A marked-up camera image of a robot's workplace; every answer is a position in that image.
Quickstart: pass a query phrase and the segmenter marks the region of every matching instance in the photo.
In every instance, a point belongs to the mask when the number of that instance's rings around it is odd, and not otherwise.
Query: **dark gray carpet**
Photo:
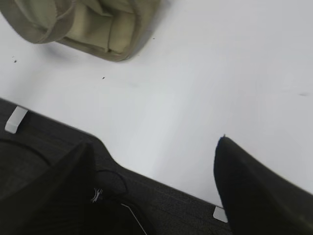
[[[111,169],[125,178],[129,188],[128,198],[148,215],[157,235],[232,234],[228,224],[213,218],[213,205],[122,168],[112,159],[101,141],[93,136],[31,112],[26,114],[16,134],[5,132],[5,124],[14,109],[15,105],[0,99],[0,138],[27,144],[40,151],[52,163],[56,163],[78,142],[92,142],[97,169]],[[39,159],[32,161],[37,165],[42,164],[35,163],[40,161]],[[99,180],[102,185],[111,187],[117,192],[124,190],[122,182],[116,175],[100,174]]]

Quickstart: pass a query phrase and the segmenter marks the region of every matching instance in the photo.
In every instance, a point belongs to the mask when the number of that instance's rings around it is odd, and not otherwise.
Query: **cable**
[[[26,144],[20,143],[18,141],[7,140],[7,139],[2,139],[2,138],[0,138],[0,141],[5,142],[5,143],[9,143],[9,144],[13,144],[13,145],[16,145],[16,146],[21,147],[21,148],[25,148],[25,149],[33,152],[34,154],[36,154],[41,160],[43,160],[47,164],[47,166],[49,166],[49,167],[52,166],[51,162],[42,153],[40,153],[36,149],[34,149],[34,148],[32,148]]]
[[[113,174],[117,175],[117,176],[122,180],[122,182],[123,182],[123,184],[124,184],[125,192],[116,193],[116,194],[113,194],[113,195],[111,195],[111,196],[123,196],[123,195],[128,194],[128,187],[127,187],[126,180],[124,179],[124,177],[123,177],[120,173],[118,173],[118,172],[116,172],[116,171],[113,171],[113,170],[109,170],[109,169],[102,169],[102,170],[98,170],[98,171],[97,171],[97,173],[101,173],[101,172],[109,172],[109,173],[113,173]]]

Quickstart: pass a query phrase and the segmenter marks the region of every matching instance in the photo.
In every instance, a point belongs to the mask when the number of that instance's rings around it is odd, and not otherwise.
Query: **beige fabric pouch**
[[[134,50],[159,0],[0,0],[0,11],[31,43],[57,41],[119,61]]]

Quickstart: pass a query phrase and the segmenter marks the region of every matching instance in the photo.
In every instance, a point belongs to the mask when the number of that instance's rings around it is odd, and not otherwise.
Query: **white table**
[[[1,17],[0,97],[218,206],[213,161],[224,134],[313,193],[313,1],[162,1],[151,39],[120,63],[31,45]]]

